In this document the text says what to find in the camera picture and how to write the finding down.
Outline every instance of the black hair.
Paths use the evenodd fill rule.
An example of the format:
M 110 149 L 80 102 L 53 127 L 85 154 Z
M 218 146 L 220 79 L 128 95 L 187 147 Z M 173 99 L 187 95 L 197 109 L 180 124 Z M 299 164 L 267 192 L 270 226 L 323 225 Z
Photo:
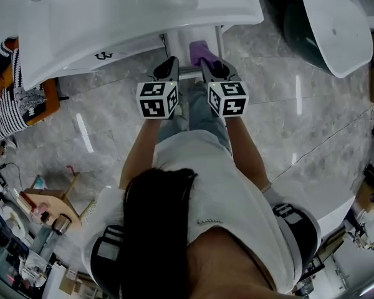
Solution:
M 190 293 L 187 261 L 191 169 L 149 169 L 123 200 L 120 290 L 124 299 L 180 298 Z

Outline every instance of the white t-shirt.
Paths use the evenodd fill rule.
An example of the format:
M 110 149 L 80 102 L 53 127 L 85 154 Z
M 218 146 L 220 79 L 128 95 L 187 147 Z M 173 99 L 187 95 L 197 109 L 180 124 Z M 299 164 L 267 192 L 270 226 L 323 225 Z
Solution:
M 178 133 L 155 148 L 153 165 L 164 170 L 191 168 L 198 176 L 190 192 L 188 242 L 220 226 L 251 249 L 266 266 L 277 291 L 294 287 L 294 263 L 276 217 L 263 193 L 235 166 L 218 139 L 204 130 Z M 106 188 L 89 218 L 82 261 L 89 274 L 95 241 L 108 225 L 122 222 L 124 191 Z

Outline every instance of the white sink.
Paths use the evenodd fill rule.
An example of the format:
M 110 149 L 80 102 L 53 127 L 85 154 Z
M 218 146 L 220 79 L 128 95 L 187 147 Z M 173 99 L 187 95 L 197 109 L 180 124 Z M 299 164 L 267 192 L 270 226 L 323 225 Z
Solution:
M 259 0 L 24 0 L 20 9 L 26 89 L 114 45 L 184 27 L 263 21 Z

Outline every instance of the woman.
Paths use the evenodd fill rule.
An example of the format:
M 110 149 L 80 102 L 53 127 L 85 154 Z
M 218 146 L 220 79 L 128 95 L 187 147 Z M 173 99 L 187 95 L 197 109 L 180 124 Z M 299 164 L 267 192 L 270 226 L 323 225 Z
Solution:
M 104 190 L 89 218 L 84 264 L 126 299 L 282 297 L 317 250 L 319 227 L 272 190 L 240 118 L 226 130 L 202 82 L 188 101 L 189 131 L 180 116 L 144 122 L 120 189 Z M 107 226 L 104 236 L 118 233 L 105 248 Z

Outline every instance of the black and white marker cube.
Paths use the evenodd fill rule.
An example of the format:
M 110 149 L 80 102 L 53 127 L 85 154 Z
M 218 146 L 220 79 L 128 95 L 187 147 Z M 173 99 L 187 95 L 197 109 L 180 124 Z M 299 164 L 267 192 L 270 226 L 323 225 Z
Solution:
M 139 83 L 136 101 L 142 117 L 169 118 L 179 103 L 177 82 Z
M 248 101 L 249 93 L 245 82 L 208 83 L 208 103 L 219 116 L 243 115 Z

